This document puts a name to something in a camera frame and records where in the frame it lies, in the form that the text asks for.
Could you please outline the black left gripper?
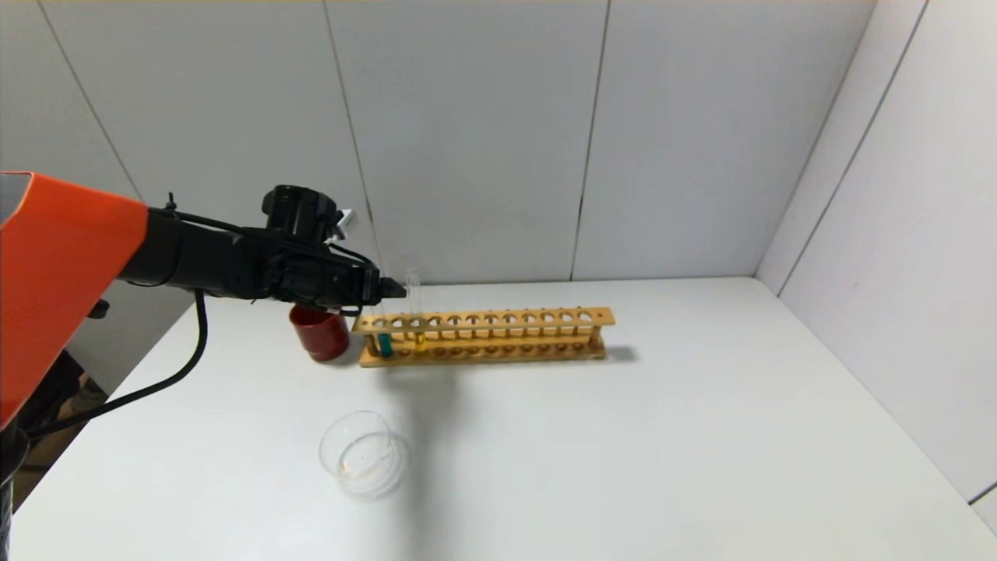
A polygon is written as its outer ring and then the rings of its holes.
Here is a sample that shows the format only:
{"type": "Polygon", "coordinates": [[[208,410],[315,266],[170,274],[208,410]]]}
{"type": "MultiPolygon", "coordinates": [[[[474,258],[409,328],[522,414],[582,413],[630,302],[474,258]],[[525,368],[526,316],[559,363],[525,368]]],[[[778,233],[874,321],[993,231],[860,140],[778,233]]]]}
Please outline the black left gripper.
{"type": "Polygon", "coordinates": [[[324,265],[319,274],[315,303],[322,308],[364,308],[380,299],[408,297],[406,285],[391,277],[379,277],[379,270],[362,266],[324,265]]]}

